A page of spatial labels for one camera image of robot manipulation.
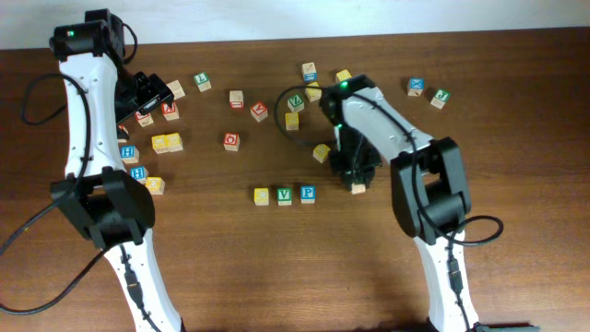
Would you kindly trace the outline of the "green R block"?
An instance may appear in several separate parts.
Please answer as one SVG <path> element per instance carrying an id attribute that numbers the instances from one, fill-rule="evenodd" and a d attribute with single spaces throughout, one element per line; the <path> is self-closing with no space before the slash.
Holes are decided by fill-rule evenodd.
<path id="1" fill-rule="evenodd" d="M 366 190 L 366 184 L 352 184 L 350 187 L 350 192 L 353 195 L 363 194 Z"/>

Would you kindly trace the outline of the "blue P block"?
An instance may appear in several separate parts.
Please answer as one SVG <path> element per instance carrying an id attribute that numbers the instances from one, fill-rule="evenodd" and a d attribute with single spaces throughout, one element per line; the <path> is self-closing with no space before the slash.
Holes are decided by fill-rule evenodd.
<path id="1" fill-rule="evenodd" d="M 316 199 L 316 188 L 314 185 L 303 185 L 301 187 L 302 204 L 314 204 Z"/>

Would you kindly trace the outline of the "green V block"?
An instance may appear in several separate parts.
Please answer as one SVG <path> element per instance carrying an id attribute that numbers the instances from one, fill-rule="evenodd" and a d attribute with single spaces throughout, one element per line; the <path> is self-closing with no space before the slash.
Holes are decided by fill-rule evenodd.
<path id="1" fill-rule="evenodd" d="M 277 204 L 279 206 L 292 205 L 292 190 L 288 187 L 278 188 L 277 190 Z"/>

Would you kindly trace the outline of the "yellow C block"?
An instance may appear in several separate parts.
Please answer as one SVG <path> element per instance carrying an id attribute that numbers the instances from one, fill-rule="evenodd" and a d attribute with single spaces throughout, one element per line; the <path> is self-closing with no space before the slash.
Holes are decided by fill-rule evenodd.
<path id="1" fill-rule="evenodd" d="M 268 188 L 254 189 L 254 204 L 256 206 L 268 206 L 270 202 L 270 194 Z"/>

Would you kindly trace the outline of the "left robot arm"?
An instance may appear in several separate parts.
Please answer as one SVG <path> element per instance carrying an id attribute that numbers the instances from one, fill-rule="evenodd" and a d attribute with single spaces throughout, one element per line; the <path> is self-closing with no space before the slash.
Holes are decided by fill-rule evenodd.
<path id="1" fill-rule="evenodd" d="M 117 126 L 174 97 L 155 74 L 125 65 L 124 23 L 108 9 L 55 29 L 50 48 L 64 77 L 69 123 L 65 178 L 51 196 L 79 234 L 112 266 L 138 331 L 182 331 L 153 245 L 151 193 L 125 169 Z"/>

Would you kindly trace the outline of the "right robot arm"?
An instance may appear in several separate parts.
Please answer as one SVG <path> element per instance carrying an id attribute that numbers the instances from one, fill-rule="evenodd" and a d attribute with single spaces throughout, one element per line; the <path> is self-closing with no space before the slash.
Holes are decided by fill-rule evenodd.
<path id="1" fill-rule="evenodd" d="M 390 165 L 395 219 L 417 246 L 427 282 L 428 328 L 475 330 L 463 254 L 471 197 L 459 147 L 418 130 L 364 75 L 324 88 L 320 106 L 335 129 L 330 167 L 347 189 Z"/>

